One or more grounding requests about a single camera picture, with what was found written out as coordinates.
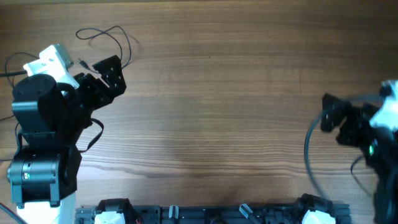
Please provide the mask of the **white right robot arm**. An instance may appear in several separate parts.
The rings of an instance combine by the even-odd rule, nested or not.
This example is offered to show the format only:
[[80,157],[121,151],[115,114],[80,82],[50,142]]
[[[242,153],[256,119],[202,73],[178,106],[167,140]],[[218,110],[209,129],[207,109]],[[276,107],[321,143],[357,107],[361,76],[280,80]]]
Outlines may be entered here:
[[351,100],[343,100],[324,94],[321,130],[330,133],[336,127],[340,132],[338,144],[357,147],[366,165],[378,176],[373,195],[376,223],[397,223],[397,128],[396,118],[378,119],[385,115],[383,107],[369,103],[355,106]]

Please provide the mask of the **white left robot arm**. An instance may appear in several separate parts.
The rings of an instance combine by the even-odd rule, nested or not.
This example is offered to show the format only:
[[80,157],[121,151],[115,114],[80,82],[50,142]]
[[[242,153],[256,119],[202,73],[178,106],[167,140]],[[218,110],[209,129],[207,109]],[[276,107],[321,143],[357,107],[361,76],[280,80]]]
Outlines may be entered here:
[[20,131],[7,170],[20,223],[71,223],[82,151],[76,143],[92,113],[126,90],[121,59],[106,58],[87,73],[70,75],[57,58],[25,66],[28,76],[13,89],[12,111]]

